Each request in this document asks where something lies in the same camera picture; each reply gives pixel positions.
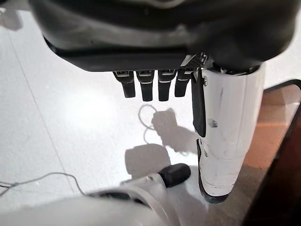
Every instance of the cable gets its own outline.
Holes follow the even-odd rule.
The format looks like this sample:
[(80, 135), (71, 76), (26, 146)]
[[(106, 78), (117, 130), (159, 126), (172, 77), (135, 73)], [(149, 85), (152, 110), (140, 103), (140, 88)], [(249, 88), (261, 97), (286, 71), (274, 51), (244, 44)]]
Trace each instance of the cable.
[(82, 195), (86, 195), (86, 194), (81, 190), (81, 188), (80, 188), (80, 186), (79, 186), (79, 183), (78, 183), (78, 181), (77, 181), (77, 179), (76, 179), (75, 176), (73, 176), (73, 175), (71, 175), (71, 174), (67, 174), (67, 173), (52, 172), (52, 173), (48, 173), (48, 174), (46, 174), (46, 175), (43, 175), (43, 176), (41, 176), (41, 177), (39, 177), (39, 178), (32, 179), (32, 180), (28, 180), (28, 181), (24, 181), (24, 182), (20, 182), (20, 183), (14, 183), (14, 184), (11, 184), (11, 183), (7, 183), (7, 182), (2, 182), (2, 181), (0, 181), (0, 183), (2, 183), (2, 184), (9, 185), (9, 186), (1, 186), (1, 185), (0, 185), (0, 187), (6, 188), (3, 192), (0, 193), (0, 197), (3, 196), (6, 192), (8, 192), (8, 191), (9, 191), (11, 188), (13, 188), (13, 187), (17, 187), (17, 186), (19, 186), (19, 185), (25, 185), (25, 184), (32, 183), (32, 182), (35, 182), (35, 181), (38, 181), (38, 180), (42, 180), (42, 179), (44, 179), (44, 178), (46, 178), (46, 177), (48, 177), (48, 176), (50, 176), (50, 175), (65, 175), (65, 176), (68, 176), (68, 177), (73, 178), (74, 181), (75, 181), (75, 183), (76, 183), (76, 186), (77, 186), (79, 192), (80, 192)]

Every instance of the white floor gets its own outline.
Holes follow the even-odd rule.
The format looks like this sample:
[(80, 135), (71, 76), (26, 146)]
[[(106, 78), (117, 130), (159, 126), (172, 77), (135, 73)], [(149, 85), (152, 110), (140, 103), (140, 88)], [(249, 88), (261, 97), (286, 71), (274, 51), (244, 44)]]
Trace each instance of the white floor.
[[(0, 181), (20, 182), (59, 171), (75, 175), (88, 192), (170, 163), (197, 166), (189, 89), (186, 97), (170, 95), (161, 103), (155, 82), (153, 117), (155, 110), (143, 107), (138, 82), (136, 98), (125, 99), (112, 73), (85, 72), (52, 53), (25, 0), (10, 0), (0, 12)], [(301, 79), (300, 60), (298, 23), (290, 48), (267, 63), (265, 86)], [(158, 134), (146, 131), (140, 109), (142, 121), (151, 125), (153, 119)], [(78, 193), (71, 179), (51, 176), (9, 191), (0, 198), (0, 212)], [(193, 214), (199, 218), (206, 212), (197, 170), (171, 193), (174, 203), (190, 201), (188, 206), (195, 209), (186, 209), (183, 225), (193, 225)]]

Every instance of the white plastic casing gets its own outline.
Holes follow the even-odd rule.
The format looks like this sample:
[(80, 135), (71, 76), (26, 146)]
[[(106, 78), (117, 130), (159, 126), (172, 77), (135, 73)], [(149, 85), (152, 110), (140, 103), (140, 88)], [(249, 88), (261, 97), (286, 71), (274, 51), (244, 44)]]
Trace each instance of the white plastic casing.
[(248, 75), (203, 70), (206, 136), (201, 147), (200, 174), (212, 196), (229, 194), (250, 147), (261, 106), (264, 68)]

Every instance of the screw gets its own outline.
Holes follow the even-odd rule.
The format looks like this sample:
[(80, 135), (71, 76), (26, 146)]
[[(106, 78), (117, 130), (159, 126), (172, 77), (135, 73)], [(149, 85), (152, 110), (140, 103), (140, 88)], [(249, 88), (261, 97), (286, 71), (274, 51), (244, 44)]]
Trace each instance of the screw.
[(208, 85), (208, 80), (207, 80), (207, 77), (205, 76), (204, 77), (204, 86), (207, 86)]

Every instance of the black robotic finger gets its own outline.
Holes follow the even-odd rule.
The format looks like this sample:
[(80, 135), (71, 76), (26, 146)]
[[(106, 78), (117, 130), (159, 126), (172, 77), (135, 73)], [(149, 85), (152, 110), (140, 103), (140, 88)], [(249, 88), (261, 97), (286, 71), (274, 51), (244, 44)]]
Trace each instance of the black robotic finger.
[(192, 69), (179, 69), (175, 81), (174, 96), (183, 97), (186, 93), (187, 84), (193, 73)]
[(131, 98), (136, 96), (134, 72), (121, 71), (113, 72), (117, 81), (121, 82), (125, 98)]
[(184, 163), (170, 165), (158, 174), (162, 177), (166, 187), (173, 187), (183, 183), (191, 175), (190, 167)]
[(154, 80), (154, 70), (137, 71), (136, 75), (140, 82), (143, 101), (152, 101), (152, 84)]
[(158, 70), (158, 92), (159, 101), (167, 101), (169, 99), (169, 89), (172, 79), (175, 78), (177, 70)]

